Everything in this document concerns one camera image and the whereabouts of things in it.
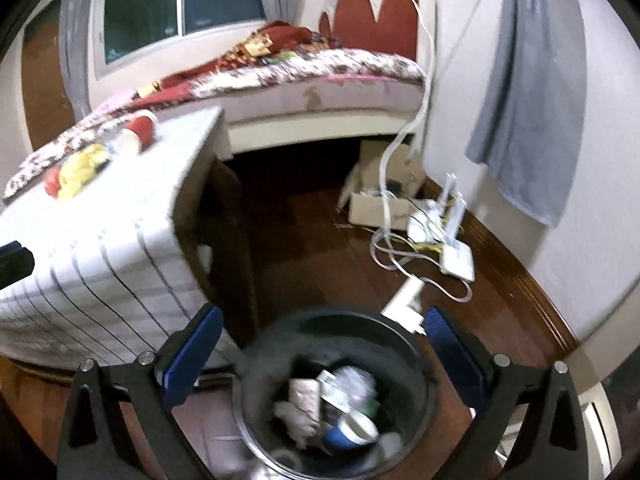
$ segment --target screw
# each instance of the screw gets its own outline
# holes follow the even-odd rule
[[[93,367],[94,367],[94,360],[93,359],[85,359],[84,361],[82,361],[80,363],[80,369],[83,372],[88,372]]]
[[[496,354],[494,355],[494,363],[496,363],[500,368],[506,368],[511,364],[511,359],[509,359],[505,354]]]
[[[564,364],[562,361],[556,361],[554,363],[554,368],[559,374],[565,374],[569,371],[569,367]]]
[[[143,366],[149,365],[155,360],[156,354],[150,351],[142,352],[142,354],[138,356],[138,362]]]

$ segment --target blue paper cup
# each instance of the blue paper cup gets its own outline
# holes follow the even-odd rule
[[[378,428],[364,413],[350,412],[341,416],[338,425],[329,430],[322,441],[336,450],[366,446],[378,439]]]

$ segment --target trash can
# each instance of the trash can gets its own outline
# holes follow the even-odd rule
[[[301,358],[353,365],[376,380],[380,435],[397,433],[402,446],[382,456],[376,444],[329,456],[296,449],[273,415],[287,400],[288,383]],[[320,308],[283,318],[264,330],[236,365],[240,385],[234,415],[242,439],[269,468],[293,480],[363,479],[402,462],[431,423],[436,399],[433,367],[414,336],[380,314]]]

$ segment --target wooden floor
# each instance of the wooden floor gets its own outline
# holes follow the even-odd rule
[[[370,233],[343,227],[346,217],[335,211],[340,186],[357,157],[358,140],[348,139],[247,153],[229,164],[244,185],[244,213],[262,326],[293,310],[324,304],[380,311],[404,282],[398,272],[381,269],[372,261]],[[489,352],[503,352],[517,363],[542,366],[562,357],[563,350],[551,330],[540,323],[532,306],[523,304],[523,298],[514,293],[508,283],[511,280],[500,276],[488,260],[490,254],[474,257],[476,282],[471,302],[457,304],[427,286],[422,305],[449,307]],[[417,262],[411,270],[436,279],[452,294],[465,293],[460,283],[442,276],[432,264]],[[440,381],[438,410],[418,449],[385,476],[389,480],[431,478],[470,423],[468,410],[428,341],[416,337],[436,367]],[[7,362],[2,364],[0,375],[7,403],[54,460],[66,389],[30,378]],[[232,423],[224,430],[207,423],[219,409],[220,395],[192,396],[175,413],[203,460],[219,474],[234,468],[223,464],[229,456],[244,453],[239,442],[219,439],[232,436]],[[229,446],[234,447],[235,454]],[[152,460],[146,462],[153,470]],[[494,478],[498,472],[497,463],[490,464],[484,477]]]

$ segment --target white tablecloth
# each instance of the white tablecloth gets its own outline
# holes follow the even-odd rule
[[[206,298],[175,236],[174,205],[197,156],[228,156],[222,122],[213,108],[161,123],[148,150],[116,158],[70,201],[40,183],[6,208],[0,246],[17,240],[35,269],[0,291],[2,354],[61,368],[128,363],[187,324]],[[216,349],[224,356],[209,367],[235,353],[226,333]]]

